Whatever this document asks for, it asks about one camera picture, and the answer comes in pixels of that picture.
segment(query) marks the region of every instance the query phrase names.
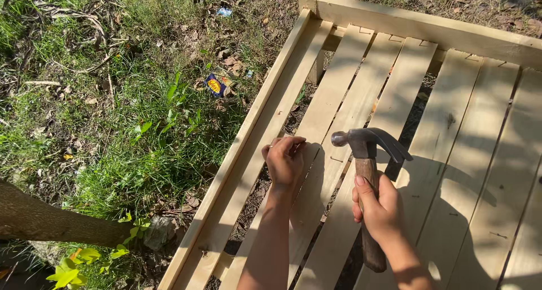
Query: tree trunk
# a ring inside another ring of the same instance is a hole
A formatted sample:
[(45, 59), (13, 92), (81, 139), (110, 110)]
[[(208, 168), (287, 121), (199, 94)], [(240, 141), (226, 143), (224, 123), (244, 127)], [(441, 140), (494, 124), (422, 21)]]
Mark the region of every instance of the tree trunk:
[(118, 223), (61, 210), (0, 180), (0, 239), (64, 241), (116, 247), (130, 237), (130, 222)]

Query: nail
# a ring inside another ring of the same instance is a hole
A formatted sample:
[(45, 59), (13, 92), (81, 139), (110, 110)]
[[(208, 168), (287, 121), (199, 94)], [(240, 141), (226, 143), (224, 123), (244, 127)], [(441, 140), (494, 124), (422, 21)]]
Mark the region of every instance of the nail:
[(355, 182), (356, 182), (357, 186), (362, 186), (362, 185), (365, 185), (367, 183), (364, 176), (356, 176)]

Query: forearm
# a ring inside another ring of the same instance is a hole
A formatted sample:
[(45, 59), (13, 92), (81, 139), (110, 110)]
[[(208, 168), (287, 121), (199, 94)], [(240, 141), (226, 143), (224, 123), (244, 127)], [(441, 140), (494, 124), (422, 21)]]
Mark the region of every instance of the forearm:
[(291, 200), (271, 187), (258, 234), (237, 289), (287, 289), (288, 225)]
[(393, 270), (399, 290), (431, 290), (429, 272), (425, 269), (408, 240), (397, 235), (382, 245)]

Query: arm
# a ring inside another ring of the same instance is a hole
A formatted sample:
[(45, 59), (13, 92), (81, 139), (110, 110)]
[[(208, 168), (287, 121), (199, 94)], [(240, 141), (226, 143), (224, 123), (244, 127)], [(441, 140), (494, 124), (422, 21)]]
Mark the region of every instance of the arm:
[(304, 141), (298, 136), (277, 138), (262, 149), (272, 185), (238, 290), (288, 288), (288, 225), (294, 185), (303, 168)]
[[(358, 223), (365, 220), (367, 230), (390, 262), (399, 289), (434, 289), (429, 272), (422, 266), (414, 248), (404, 235), (399, 193), (388, 177), (380, 175), (378, 200), (365, 178), (356, 176), (355, 184), (356, 187), (352, 190), (354, 220)], [(364, 207), (363, 213), (358, 204), (360, 198)]]

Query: wooden bed frame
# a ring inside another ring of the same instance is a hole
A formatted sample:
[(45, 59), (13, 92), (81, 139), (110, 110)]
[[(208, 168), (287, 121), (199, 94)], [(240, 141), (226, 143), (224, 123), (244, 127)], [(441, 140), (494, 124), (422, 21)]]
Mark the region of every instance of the wooden bed frame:
[[(267, 197), (237, 254), (224, 247), (264, 164), (260, 149), (280, 135), (305, 80), (320, 79), (322, 50), (335, 54), (296, 132), (310, 144), (290, 213), (289, 283), (342, 175), (295, 289), (334, 289), (359, 231), (350, 212), (351, 151), (328, 135), (363, 127), (377, 102), (369, 126), (398, 138), (430, 72), (437, 80), (409, 148), (415, 159), (396, 181), (410, 241), (440, 288), (539, 287), (542, 40), (356, 0), (299, 6), (158, 289), (201, 290), (211, 275), (221, 290), (236, 288)], [(387, 154), (377, 160), (385, 170)], [(365, 268), (355, 286), (394, 288), (390, 270)]]

